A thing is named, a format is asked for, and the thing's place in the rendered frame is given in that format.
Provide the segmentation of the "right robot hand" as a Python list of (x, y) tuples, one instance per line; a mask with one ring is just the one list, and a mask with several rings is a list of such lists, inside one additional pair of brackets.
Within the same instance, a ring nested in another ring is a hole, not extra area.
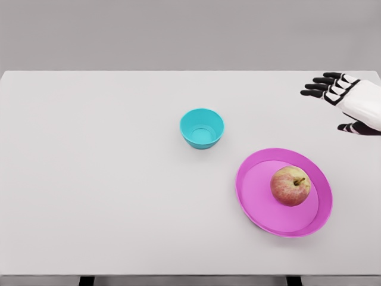
[(323, 100), (354, 119), (338, 125), (339, 131), (381, 136), (381, 86), (346, 73), (325, 72), (306, 84), (300, 94)]

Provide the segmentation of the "red yellow apple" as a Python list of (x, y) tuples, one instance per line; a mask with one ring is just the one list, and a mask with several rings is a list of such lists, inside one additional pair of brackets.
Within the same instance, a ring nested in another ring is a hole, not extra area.
[(311, 180), (299, 167), (285, 166), (279, 169), (270, 179), (273, 197), (284, 206), (298, 206), (310, 194)]

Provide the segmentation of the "pink plate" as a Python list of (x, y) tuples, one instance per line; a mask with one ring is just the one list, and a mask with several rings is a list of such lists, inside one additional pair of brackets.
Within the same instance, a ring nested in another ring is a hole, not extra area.
[[(311, 180), (307, 199), (298, 206), (284, 206), (273, 197), (271, 177), (285, 166), (303, 169)], [(299, 238), (321, 229), (333, 208), (329, 181), (310, 159), (283, 148), (266, 148), (252, 153), (240, 165), (235, 190), (246, 216), (268, 233)]]

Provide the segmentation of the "blue bowl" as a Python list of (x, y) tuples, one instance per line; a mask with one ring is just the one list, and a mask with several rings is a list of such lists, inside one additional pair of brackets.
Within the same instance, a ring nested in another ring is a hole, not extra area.
[(181, 118), (179, 127), (184, 140), (198, 150), (213, 147), (221, 139), (225, 130), (223, 118), (207, 108), (188, 111)]

